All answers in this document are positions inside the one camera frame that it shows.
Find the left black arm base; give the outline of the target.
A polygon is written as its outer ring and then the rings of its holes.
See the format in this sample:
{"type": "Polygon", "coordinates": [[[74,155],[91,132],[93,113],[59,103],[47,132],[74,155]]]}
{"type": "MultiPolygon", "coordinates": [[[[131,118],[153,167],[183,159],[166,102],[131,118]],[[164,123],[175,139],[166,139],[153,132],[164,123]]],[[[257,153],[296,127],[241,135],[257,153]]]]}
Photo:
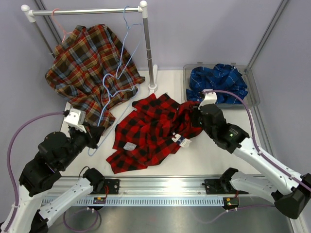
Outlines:
{"type": "Polygon", "coordinates": [[[116,195],[119,193],[120,180],[119,179],[101,179],[94,183],[91,194],[101,195],[116,195]]]}

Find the blue plaid shirt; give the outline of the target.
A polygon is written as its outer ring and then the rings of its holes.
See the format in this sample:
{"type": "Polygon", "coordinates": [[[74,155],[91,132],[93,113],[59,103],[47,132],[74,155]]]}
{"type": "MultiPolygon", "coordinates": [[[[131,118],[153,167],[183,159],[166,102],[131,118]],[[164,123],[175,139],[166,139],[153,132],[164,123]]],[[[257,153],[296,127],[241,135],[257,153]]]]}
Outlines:
{"type": "Polygon", "coordinates": [[[247,94],[247,84],[242,74],[235,66],[216,64],[213,68],[196,67],[192,69],[189,87],[186,89],[186,100],[202,101],[203,90],[223,90],[244,99],[247,94]]]}

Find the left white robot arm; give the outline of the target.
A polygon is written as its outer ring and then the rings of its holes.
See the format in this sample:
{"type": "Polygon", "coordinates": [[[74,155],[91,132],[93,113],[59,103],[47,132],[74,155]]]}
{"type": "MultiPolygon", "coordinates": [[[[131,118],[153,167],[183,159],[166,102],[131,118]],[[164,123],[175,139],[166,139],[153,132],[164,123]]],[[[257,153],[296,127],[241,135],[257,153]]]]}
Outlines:
{"type": "Polygon", "coordinates": [[[63,132],[48,134],[38,145],[38,153],[28,162],[19,178],[19,193],[8,218],[1,223],[3,233],[46,233],[55,219],[69,209],[79,198],[98,194],[104,189],[104,176],[89,168],[68,191],[44,208],[42,199],[61,178],[61,172],[89,147],[95,149],[102,134],[101,128],[82,132],[73,127],[69,136],[63,132]]]}

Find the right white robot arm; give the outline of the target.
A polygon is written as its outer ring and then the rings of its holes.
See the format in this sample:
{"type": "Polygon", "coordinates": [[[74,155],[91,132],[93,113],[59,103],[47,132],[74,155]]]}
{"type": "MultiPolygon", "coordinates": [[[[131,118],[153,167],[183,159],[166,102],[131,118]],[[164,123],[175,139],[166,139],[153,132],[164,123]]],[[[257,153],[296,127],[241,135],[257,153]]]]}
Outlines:
{"type": "Polygon", "coordinates": [[[302,175],[260,148],[241,127],[230,124],[215,104],[195,106],[191,123],[200,127],[221,149],[226,150],[263,175],[249,176],[228,168],[220,177],[220,188],[246,192],[272,203],[283,215],[298,219],[311,199],[311,175],[302,175]]]}

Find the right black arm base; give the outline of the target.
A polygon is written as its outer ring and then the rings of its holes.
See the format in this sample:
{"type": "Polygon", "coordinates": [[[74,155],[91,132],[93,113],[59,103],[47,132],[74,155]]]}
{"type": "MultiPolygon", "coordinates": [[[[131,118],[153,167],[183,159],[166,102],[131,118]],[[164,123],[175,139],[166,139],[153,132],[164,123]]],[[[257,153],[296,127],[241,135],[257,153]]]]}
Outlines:
{"type": "Polygon", "coordinates": [[[245,191],[238,191],[230,183],[222,182],[220,179],[205,179],[201,185],[204,187],[206,194],[248,194],[245,191]]]}

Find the red black checked shirt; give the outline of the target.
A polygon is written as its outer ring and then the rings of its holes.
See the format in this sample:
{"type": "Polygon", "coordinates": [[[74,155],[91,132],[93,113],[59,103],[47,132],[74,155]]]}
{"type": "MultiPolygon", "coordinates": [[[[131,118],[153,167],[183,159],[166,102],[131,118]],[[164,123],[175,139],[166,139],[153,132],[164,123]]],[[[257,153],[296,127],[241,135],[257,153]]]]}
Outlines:
{"type": "Polygon", "coordinates": [[[198,136],[202,129],[193,127],[190,117],[198,105],[197,101],[180,104],[168,94],[133,102],[134,110],[115,127],[115,152],[107,158],[113,173],[157,166],[180,149],[175,135],[198,136]]]}

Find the light blue hanger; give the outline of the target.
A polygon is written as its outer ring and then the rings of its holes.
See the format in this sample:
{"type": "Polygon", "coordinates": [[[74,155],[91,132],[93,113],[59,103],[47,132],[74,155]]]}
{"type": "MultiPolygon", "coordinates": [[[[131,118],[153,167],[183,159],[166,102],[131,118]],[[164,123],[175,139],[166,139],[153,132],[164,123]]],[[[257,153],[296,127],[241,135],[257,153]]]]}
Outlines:
{"type": "Polygon", "coordinates": [[[140,33],[142,33],[142,23],[141,22],[140,23],[134,23],[134,24],[131,24],[131,25],[128,24],[127,19],[125,17],[125,13],[128,12],[129,8],[130,7],[127,5],[127,6],[124,7],[124,10],[123,10],[123,19],[124,19],[124,22],[125,22],[125,25],[126,25],[126,34],[125,34],[123,42],[122,42],[120,60],[119,60],[119,63],[118,63],[116,74],[115,74],[115,77],[116,77],[117,80],[119,80],[121,78],[121,76],[123,75],[123,73],[127,69],[128,65],[130,63],[132,63],[133,55],[136,53],[136,51],[137,51],[137,49],[138,49],[138,47],[139,47],[139,45],[141,43],[141,39],[139,39],[139,41],[138,41],[138,43],[136,45],[136,48],[133,50],[132,54],[126,50],[125,45],[128,45],[126,40],[127,40],[128,35],[131,33],[132,28],[133,27],[140,27],[141,28],[140,33]]]}

